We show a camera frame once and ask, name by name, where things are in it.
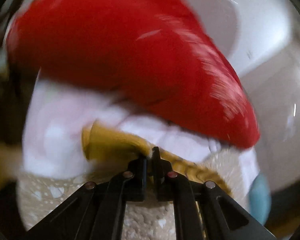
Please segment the yellow striped knit sweater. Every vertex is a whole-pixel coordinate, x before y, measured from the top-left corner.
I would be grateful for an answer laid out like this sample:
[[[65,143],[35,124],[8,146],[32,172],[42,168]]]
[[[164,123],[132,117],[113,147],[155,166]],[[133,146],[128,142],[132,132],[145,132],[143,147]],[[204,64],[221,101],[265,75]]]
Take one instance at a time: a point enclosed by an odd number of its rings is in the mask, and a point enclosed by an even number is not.
[[[136,159],[139,153],[148,160],[154,158],[155,145],[149,141],[134,134],[103,126],[99,122],[82,129],[81,142],[85,158],[88,161],[95,161],[100,168],[114,168],[126,164]],[[190,181],[203,184],[211,180],[227,194],[232,194],[230,187],[216,171],[166,150],[160,149],[159,152],[162,159],[171,163],[174,171]]]

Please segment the teal pillow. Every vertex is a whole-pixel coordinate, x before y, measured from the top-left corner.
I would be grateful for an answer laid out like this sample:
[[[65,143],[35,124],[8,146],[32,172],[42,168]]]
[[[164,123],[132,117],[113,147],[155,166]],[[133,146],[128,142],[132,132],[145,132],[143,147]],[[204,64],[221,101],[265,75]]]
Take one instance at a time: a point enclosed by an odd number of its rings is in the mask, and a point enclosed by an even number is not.
[[[248,197],[250,214],[264,225],[271,210],[270,188],[264,174],[259,173],[254,179]]]

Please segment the beige dotted quilt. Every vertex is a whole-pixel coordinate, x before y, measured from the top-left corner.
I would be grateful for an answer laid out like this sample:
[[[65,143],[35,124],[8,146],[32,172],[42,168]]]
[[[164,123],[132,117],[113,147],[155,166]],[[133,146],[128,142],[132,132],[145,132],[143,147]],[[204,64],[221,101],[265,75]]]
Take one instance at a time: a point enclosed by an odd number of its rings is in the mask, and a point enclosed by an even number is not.
[[[237,152],[222,151],[212,154],[203,164],[224,179],[234,200],[248,210],[248,197],[239,157]],[[108,177],[99,173],[61,180],[40,178],[26,173],[20,175],[17,202],[25,228],[29,230],[36,225],[85,182],[92,180],[102,183],[107,179]],[[122,239],[175,239],[173,205],[170,202],[157,202],[151,184],[147,185],[144,202],[127,204]]]

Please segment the red floral blanket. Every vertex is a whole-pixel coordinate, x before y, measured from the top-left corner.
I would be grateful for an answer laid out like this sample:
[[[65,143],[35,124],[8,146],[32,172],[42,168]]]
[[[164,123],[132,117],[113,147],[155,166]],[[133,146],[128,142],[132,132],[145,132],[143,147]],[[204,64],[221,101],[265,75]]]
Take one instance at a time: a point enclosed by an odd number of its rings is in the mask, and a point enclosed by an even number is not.
[[[118,90],[185,129],[242,149],[259,140],[235,70],[182,0],[33,0],[6,47],[17,67]]]

